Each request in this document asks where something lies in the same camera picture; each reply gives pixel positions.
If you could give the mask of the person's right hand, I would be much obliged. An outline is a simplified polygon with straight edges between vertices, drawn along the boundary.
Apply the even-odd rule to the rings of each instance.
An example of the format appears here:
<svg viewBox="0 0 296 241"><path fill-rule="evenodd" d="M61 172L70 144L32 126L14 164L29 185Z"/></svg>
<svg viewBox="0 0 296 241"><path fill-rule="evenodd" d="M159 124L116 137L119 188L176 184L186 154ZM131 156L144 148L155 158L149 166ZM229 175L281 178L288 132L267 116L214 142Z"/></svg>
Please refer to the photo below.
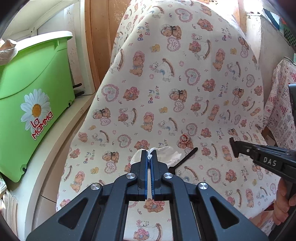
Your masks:
<svg viewBox="0 0 296 241"><path fill-rule="evenodd" d="M289 214L288 211L291 207L295 206L296 198L295 195L290 199L286 197L287 185L283 178L280 179L278 183L278 189L276 192L276 199L274 202L273 210L273 222L276 225L280 225L286 221Z"/></svg>

